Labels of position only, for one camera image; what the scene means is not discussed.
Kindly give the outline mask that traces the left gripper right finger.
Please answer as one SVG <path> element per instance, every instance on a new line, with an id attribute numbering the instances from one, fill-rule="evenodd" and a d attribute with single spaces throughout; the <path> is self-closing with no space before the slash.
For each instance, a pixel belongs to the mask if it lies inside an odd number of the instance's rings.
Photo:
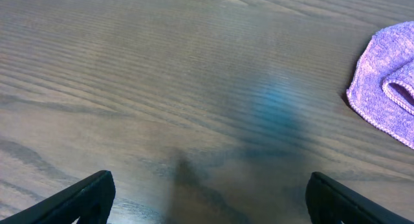
<path id="1" fill-rule="evenodd" d="M 313 224 L 413 224 L 321 172 L 311 174 L 305 202 Z"/>

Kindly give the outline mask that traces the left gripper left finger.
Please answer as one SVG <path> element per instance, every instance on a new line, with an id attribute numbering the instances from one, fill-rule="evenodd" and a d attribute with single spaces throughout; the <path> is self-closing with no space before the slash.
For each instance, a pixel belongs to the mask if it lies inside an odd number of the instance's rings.
<path id="1" fill-rule="evenodd" d="M 106 224 L 115 194 L 112 173 L 101 170 L 1 224 Z"/>

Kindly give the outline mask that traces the purple microfiber cloth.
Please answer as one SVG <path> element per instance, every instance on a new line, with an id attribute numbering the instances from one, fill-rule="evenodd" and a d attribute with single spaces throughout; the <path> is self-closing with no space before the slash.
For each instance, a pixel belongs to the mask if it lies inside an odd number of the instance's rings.
<path id="1" fill-rule="evenodd" d="M 368 123 L 413 148 L 413 22 L 374 34 L 346 91 Z"/>

